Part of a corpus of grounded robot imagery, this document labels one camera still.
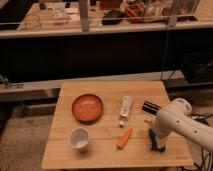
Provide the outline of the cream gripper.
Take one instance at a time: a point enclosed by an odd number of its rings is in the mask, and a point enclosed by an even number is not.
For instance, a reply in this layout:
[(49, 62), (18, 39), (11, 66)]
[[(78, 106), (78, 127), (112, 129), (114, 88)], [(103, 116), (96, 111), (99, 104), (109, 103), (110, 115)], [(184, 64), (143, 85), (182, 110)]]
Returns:
[(152, 131), (155, 133), (156, 135), (156, 138), (157, 138), (157, 142), (159, 143), (159, 147), (162, 147), (162, 146), (166, 146), (166, 138), (165, 137), (161, 137), (159, 135), (159, 131), (157, 130), (157, 127), (154, 123), (154, 120), (151, 119), (151, 120), (145, 120), (145, 123), (148, 125), (148, 131), (149, 129), (152, 129)]

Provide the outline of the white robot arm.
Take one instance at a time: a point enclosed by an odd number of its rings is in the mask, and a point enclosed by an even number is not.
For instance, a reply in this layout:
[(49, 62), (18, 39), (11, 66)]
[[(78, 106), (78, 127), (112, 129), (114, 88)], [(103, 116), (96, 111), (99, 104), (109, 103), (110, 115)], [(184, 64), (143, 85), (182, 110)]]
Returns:
[(147, 124), (157, 139), (175, 132), (213, 153), (213, 127), (191, 119), (192, 106), (184, 98), (176, 98), (164, 107), (145, 101), (142, 109), (155, 116)]

